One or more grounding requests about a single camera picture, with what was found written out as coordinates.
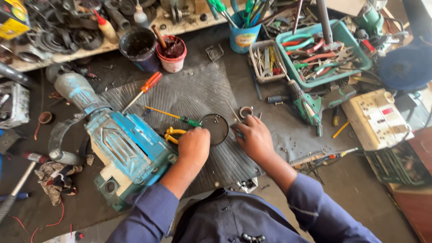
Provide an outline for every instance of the navy blue sleeve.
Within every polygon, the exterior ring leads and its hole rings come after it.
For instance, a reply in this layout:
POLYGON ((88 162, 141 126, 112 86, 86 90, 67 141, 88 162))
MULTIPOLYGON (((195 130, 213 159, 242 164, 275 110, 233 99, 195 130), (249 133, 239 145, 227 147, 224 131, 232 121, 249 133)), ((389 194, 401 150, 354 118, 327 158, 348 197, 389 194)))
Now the navy blue sleeve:
POLYGON ((107 243, 159 243, 177 210, 178 199, 164 185, 150 186, 137 200, 130 215, 119 223, 107 243))
POLYGON ((316 243, 380 243, 309 176, 299 173, 286 198, 300 228, 308 231, 316 243))

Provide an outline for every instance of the pen holder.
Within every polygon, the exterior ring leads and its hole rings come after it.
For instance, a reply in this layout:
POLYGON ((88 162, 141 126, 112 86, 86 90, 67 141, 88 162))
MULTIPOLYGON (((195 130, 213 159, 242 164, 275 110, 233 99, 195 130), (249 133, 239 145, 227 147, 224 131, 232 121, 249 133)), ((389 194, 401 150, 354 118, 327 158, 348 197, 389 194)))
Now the pen holder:
MULTIPOLYGON (((244 12, 245 11, 243 10, 231 16, 231 19, 238 27, 241 27, 244 24, 242 18, 244 12)), ((229 25, 229 28, 231 30, 231 34, 229 35, 229 45, 231 46, 231 49, 236 53, 245 54, 249 52, 249 46, 257 40, 261 24, 245 29, 234 28, 232 25, 229 25)))

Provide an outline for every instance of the plastic bottle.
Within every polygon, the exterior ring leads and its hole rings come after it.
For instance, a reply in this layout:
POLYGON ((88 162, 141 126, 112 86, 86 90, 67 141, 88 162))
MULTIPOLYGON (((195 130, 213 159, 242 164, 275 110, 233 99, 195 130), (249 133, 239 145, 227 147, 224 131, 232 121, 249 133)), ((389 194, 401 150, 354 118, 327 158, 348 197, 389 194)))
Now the plastic bottle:
POLYGON ((143 12, 143 8, 140 5, 140 1, 137 0, 136 11, 133 14, 135 24, 139 27, 148 28, 149 22, 147 21, 147 15, 143 12))
POLYGON ((104 33, 105 37, 108 39, 109 42, 111 42, 112 44, 117 44, 118 35, 112 27, 111 23, 99 16, 96 10, 94 10, 94 12, 96 17, 98 17, 99 29, 102 30, 102 33, 104 33))

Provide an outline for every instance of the red grease container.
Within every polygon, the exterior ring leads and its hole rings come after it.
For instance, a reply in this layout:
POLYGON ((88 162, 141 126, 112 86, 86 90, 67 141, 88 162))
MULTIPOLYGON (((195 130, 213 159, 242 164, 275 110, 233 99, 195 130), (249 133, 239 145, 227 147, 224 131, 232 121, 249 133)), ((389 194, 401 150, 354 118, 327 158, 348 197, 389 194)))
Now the red grease container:
POLYGON ((183 54, 181 54, 179 57, 176 57, 176 58, 167 58, 167 57, 162 56, 162 53, 163 53, 162 47, 160 46, 159 43, 156 46, 156 54, 158 55, 159 59, 161 60, 162 67, 165 70, 167 70, 167 72, 177 73, 178 71, 180 71, 183 68, 183 61, 184 61, 184 58, 186 57, 186 45, 184 44, 182 39, 180 39, 179 37, 174 36, 174 35, 165 35, 163 38, 164 39, 170 39, 173 41, 178 39, 181 41, 181 43, 184 46, 183 54))

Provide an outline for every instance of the yellow pliers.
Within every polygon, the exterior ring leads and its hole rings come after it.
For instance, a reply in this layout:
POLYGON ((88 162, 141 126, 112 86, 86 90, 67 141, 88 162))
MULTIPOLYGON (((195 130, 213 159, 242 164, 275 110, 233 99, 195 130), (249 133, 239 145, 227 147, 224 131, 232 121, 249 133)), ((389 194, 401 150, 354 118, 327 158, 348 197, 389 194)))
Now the yellow pliers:
POLYGON ((173 138, 171 135, 175 135, 175 134, 185 134, 186 131, 185 130, 181 130, 181 129, 174 129, 172 127, 170 127, 169 129, 166 130, 165 133, 165 140, 167 141, 171 141, 174 144, 178 144, 178 140, 173 138))

